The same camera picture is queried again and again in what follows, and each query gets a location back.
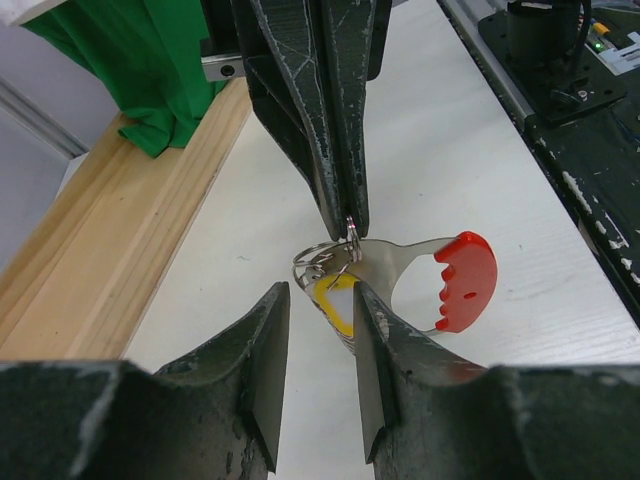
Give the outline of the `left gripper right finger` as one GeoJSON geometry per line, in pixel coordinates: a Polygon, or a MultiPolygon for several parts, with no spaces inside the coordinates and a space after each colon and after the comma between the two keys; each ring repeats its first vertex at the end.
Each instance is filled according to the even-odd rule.
{"type": "Polygon", "coordinates": [[[635,365],[474,364],[354,289],[364,456],[378,479],[635,479],[635,365]]]}

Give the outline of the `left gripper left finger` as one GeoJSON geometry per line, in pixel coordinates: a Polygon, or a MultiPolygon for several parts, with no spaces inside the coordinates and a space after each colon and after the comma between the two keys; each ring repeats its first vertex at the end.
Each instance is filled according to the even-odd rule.
{"type": "Polygon", "coordinates": [[[149,373],[124,360],[1,366],[5,479],[264,479],[276,469],[290,289],[149,373]]]}

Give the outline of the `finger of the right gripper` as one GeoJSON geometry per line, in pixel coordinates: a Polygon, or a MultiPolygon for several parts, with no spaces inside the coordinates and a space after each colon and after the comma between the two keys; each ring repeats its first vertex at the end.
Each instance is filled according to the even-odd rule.
{"type": "Polygon", "coordinates": [[[347,220],[369,230],[365,161],[366,84],[377,78],[386,44],[390,1],[312,1],[311,19],[327,122],[328,165],[321,169],[319,208],[332,238],[347,236],[347,220]]]}
{"type": "Polygon", "coordinates": [[[330,238],[343,238],[321,8],[316,1],[234,1],[232,13],[254,113],[307,182],[330,238]]]}

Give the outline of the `red handled keyring holder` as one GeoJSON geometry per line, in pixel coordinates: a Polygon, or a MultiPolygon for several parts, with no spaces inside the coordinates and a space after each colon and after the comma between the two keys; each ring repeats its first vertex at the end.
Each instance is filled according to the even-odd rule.
{"type": "Polygon", "coordinates": [[[498,266],[493,250],[480,235],[465,231],[455,237],[428,239],[409,245],[364,239],[357,258],[348,242],[325,242],[293,259],[292,274],[302,291],[315,279],[348,273],[366,282],[387,305],[396,285],[419,257],[430,256],[446,267],[441,272],[440,319],[423,333],[460,333],[482,314],[496,289],[498,266]]]}

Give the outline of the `yellow tag key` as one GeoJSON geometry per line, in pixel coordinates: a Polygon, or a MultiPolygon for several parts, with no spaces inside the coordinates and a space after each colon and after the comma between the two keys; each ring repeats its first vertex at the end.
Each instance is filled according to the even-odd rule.
{"type": "Polygon", "coordinates": [[[353,288],[358,279],[348,273],[313,280],[305,289],[347,349],[354,350],[353,288]]]}

